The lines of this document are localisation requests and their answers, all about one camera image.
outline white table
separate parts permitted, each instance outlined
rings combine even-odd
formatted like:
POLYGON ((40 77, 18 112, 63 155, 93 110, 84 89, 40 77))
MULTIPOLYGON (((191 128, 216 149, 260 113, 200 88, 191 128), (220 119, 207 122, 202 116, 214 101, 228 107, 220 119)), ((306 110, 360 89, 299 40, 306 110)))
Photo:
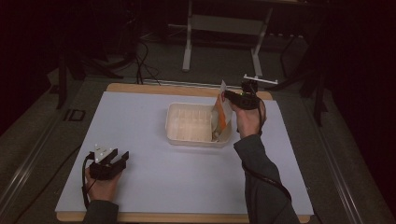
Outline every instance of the white table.
MULTIPOLYGON (((81 221, 85 207, 81 169, 94 145, 130 152, 115 203, 121 222, 248 223, 245 176, 233 149, 170 145, 165 133, 167 107, 173 102, 213 105, 219 90, 112 84, 107 88, 55 209, 61 221, 81 221)), ((283 119, 268 92, 262 139, 277 164, 301 222, 313 209, 292 151, 283 119)))

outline hand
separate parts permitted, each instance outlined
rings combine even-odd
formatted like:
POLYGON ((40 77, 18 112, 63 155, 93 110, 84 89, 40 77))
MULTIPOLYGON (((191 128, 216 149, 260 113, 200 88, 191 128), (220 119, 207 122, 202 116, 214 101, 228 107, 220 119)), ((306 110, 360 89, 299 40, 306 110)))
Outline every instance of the hand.
POLYGON ((96 180, 92 179, 90 176, 90 167, 85 169, 85 176, 87 178, 87 190, 89 188, 90 191, 88 195, 90 196, 91 201, 93 200, 102 200, 113 202, 114 196, 116 194, 117 184, 121 177, 122 172, 114 176, 111 180, 96 180))
MULTIPOLYGON (((231 103, 231 108, 236 114, 236 124, 238 126, 239 135, 241 139, 252 134, 259 133, 260 130, 260 116, 258 109, 244 110, 231 103)), ((262 111, 262 123, 267 119, 265 114, 264 102, 260 102, 260 109, 262 111)))

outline paper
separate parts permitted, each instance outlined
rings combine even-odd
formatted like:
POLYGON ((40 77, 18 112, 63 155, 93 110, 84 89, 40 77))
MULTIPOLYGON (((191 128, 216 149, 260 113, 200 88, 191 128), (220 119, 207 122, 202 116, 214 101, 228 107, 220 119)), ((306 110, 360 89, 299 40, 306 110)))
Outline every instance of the paper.
POLYGON ((224 92, 227 90, 227 85, 224 81, 221 82, 218 97, 212 110, 212 142, 217 142, 221 138, 221 133, 227 127, 233 115, 233 110, 230 106, 230 101, 224 97, 224 92))

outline floor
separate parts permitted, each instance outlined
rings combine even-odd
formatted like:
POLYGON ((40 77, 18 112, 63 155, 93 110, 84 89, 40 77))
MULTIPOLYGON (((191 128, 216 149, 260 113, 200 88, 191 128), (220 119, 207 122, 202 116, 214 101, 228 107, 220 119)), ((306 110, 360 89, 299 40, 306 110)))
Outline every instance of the floor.
MULTIPOLYGON (((193 45, 191 70, 184 73, 181 71, 184 46, 177 36, 173 42, 167 43, 157 41, 151 34, 141 39, 148 47, 147 66, 142 67, 146 84, 219 85, 225 80, 230 86, 239 86, 244 74, 253 76, 248 48, 193 45)), ((279 63, 280 51, 286 43, 287 40, 278 36, 265 38, 260 53, 265 78, 286 79, 279 63)), ((290 47, 285 55, 287 71, 299 62, 305 47, 303 40, 290 47)), ((139 45, 138 53, 142 58, 146 52, 145 46, 139 45)), ((136 69, 136 64, 132 63, 115 70, 124 79, 103 77, 90 68, 87 68, 88 75, 84 81, 73 80, 69 76, 68 100, 62 109, 56 109, 57 95, 46 92, 1 136, 2 202, 8 198, 0 210, 1 223, 15 223, 16 220, 16 223, 61 223, 56 219, 54 208, 100 97, 109 83, 134 83, 136 69), (85 118, 82 121, 66 119, 68 109, 84 110, 85 118), (30 169, 25 173, 19 172, 21 164, 30 169), (14 177, 21 179, 22 185, 12 185, 14 177)), ((49 73, 54 84, 57 74, 57 70, 49 73)), ((324 104, 328 111, 322 113, 323 126, 319 127, 312 116, 314 100, 312 97, 300 97, 300 87, 301 83, 296 83, 271 93, 281 109, 308 194, 317 212, 309 223, 396 223, 332 101, 332 93, 325 91, 324 104)))

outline wooden table edge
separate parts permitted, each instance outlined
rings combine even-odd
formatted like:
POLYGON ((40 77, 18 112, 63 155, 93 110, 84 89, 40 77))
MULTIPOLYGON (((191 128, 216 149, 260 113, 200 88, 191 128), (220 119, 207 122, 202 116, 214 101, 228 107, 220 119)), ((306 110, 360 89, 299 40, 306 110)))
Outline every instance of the wooden table edge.
MULTIPOLYGON (((60 221, 82 221, 85 212, 57 212, 60 221)), ((307 223, 310 216, 298 216, 300 223, 307 223)), ((174 223, 248 223, 248 215, 227 214, 161 214, 161 213, 119 213, 118 222, 174 222, 174 223)))
MULTIPOLYGON (((216 97, 219 94, 219 88, 154 86, 154 85, 136 85, 136 84, 125 84, 125 83, 111 83, 107 86, 106 91, 164 94, 164 95, 207 96, 207 97, 216 97)), ((273 100, 271 93, 268 91, 258 91, 257 95, 262 100, 273 100)))

